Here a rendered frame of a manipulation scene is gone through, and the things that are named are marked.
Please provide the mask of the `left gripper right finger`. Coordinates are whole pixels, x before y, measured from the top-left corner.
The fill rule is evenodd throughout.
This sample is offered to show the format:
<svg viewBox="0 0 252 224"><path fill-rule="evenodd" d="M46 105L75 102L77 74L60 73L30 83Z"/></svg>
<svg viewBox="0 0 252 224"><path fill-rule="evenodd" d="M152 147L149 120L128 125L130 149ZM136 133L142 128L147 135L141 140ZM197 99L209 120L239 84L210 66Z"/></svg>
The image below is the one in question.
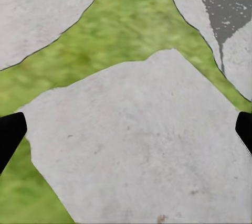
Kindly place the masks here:
<svg viewBox="0 0 252 224"><path fill-rule="evenodd" d="M252 154L252 114L238 111L235 130Z"/></svg>

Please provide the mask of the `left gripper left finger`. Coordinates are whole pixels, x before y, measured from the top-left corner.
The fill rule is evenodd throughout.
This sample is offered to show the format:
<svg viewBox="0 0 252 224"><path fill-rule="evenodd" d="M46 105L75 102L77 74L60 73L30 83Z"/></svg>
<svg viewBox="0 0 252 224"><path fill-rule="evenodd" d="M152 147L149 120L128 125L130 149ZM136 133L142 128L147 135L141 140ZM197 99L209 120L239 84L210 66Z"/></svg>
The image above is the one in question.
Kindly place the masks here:
<svg viewBox="0 0 252 224"><path fill-rule="evenodd" d="M0 174L26 133L27 122L23 112L0 117Z"/></svg>

